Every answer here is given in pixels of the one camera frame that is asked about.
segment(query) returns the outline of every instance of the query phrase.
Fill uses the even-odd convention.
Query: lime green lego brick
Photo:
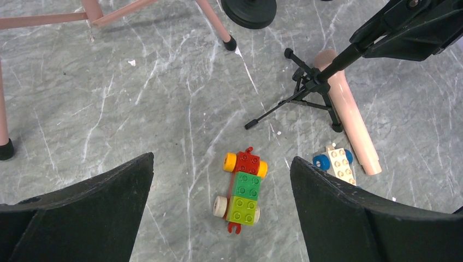
[[[231,195],[257,201],[262,178],[244,172],[237,172],[233,182]]]
[[[234,195],[230,198],[227,220],[243,225],[253,225],[256,208],[257,201]]]

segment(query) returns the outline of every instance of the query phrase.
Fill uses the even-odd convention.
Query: pink table leg
[[[103,17],[103,11],[101,10],[98,0],[82,0],[82,6],[84,7],[84,11],[90,23]]]
[[[13,143],[8,137],[7,110],[3,93],[2,64],[0,59],[0,160],[7,160],[14,154]]]
[[[109,25],[110,23],[118,20],[118,19],[121,19],[123,18],[124,16],[126,15],[129,15],[131,13],[134,13],[144,7],[147,7],[148,5],[150,4],[153,4],[155,2],[157,2],[158,0],[137,0],[135,2],[132,2],[128,5],[126,5],[125,7],[121,8],[121,9],[117,9],[116,11],[112,12],[111,14],[107,14],[105,16],[102,16],[100,17],[99,19],[95,20],[95,21],[92,21],[92,23],[98,27],[103,27],[103,26],[107,26]]]
[[[207,0],[196,0],[196,3],[199,5],[207,19],[209,19],[212,26],[214,26],[217,33],[220,35],[225,48],[229,51],[234,51],[236,49],[236,40],[228,33],[227,29],[225,29],[222,21],[220,21],[209,2]]]

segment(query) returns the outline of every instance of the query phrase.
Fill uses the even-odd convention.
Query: red lego brick
[[[233,173],[245,172],[257,175],[257,171],[259,171],[260,157],[251,154],[252,150],[253,148],[249,147],[246,152],[239,152],[236,154],[236,165]]]

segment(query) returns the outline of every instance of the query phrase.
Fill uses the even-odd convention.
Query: orange wheel
[[[259,164],[259,171],[257,171],[257,176],[260,176],[260,178],[264,179],[265,176],[267,175],[267,169],[269,167],[267,166],[267,163],[264,161],[260,161]]]
[[[233,172],[236,165],[236,154],[234,153],[227,153],[225,159],[223,160],[223,170],[227,172]]]

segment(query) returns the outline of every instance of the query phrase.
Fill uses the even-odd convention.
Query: black tripod
[[[262,118],[268,116],[284,104],[294,103],[328,111],[331,120],[333,121],[333,124],[331,125],[333,130],[336,132],[342,132],[343,128],[341,121],[339,120],[337,112],[331,103],[330,97],[328,96],[328,91],[330,91],[330,85],[328,85],[327,81],[317,82],[315,80],[315,76],[320,74],[320,70],[318,70],[317,68],[310,68],[306,63],[299,59],[299,57],[293,54],[292,49],[286,48],[286,50],[284,51],[284,56],[287,59],[291,59],[294,63],[296,63],[299,66],[299,68],[296,70],[296,72],[294,72],[292,77],[292,79],[296,81],[296,88],[294,89],[294,94],[288,99],[280,101],[276,107],[270,109],[270,111],[268,111],[258,119],[254,119],[251,122],[247,123],[245,125],[246,130],[258,124]],[[310,93],[321,94],[325,102],[325,105],[319,105],[305,101],[304,98]]]
[[[350,46],[322,72],[310,68],[293,54],[293,50],[286,49],[284,56],[299,66],[292,77],[297,83],[294,94],[247,123],[245,128],[254,127],[284,104],[295,103],[327,110],[333,130],[342,132],[342,123],[328,96],[330,77],[361,57],[423,61],[430,55],[441,53],[462,35],[463,0],[390,0],[353,34],[349,40]],[[321,94],[325,105],[305,101],[304,98],[310,93]]]

